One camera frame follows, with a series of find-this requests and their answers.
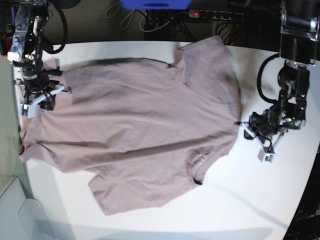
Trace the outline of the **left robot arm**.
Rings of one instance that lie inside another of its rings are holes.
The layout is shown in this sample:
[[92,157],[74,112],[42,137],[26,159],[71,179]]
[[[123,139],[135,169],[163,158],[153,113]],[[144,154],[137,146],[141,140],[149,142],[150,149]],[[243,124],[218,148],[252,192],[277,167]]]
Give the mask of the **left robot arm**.
[[[282,1],[280,50],[262,63],[256,81],[259,96],[272,106],[262,114],[253,112],[249,121],[243,123],[247,140],[255,137],[270,140],[274,135],[299,130],[305,125],[310,87],[308,67],[316,63],[319,31],[318,0]],[[266,65],[276,58],[284,59],[284,65],[277,77],[278,98],[270,99],[263,94],[262,76]]]

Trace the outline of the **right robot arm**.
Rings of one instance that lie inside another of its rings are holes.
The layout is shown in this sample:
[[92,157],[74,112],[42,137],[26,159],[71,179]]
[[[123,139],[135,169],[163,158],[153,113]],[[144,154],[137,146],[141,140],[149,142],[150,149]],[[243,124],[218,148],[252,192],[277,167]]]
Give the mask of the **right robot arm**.
[[[49,20],[48,6],[52,5],[60,16],[62,23],[62,42],[60,48],[45,37],[44,28]],[[7,59],[18,68],[21,79],[15,84],[24,87],[22,104],[29,107],[39,105],[42,109],[52,111],[55,107],[55,91],[67,91],[64,85],[50,76],[61,76],[59,68],[46,70],[42,61],[43,52],[54,55],[60,53],[67,43],[68,24],[66,17],[56,0],[26,0],[19,3],[15,16],[15,29],[12,45]]]

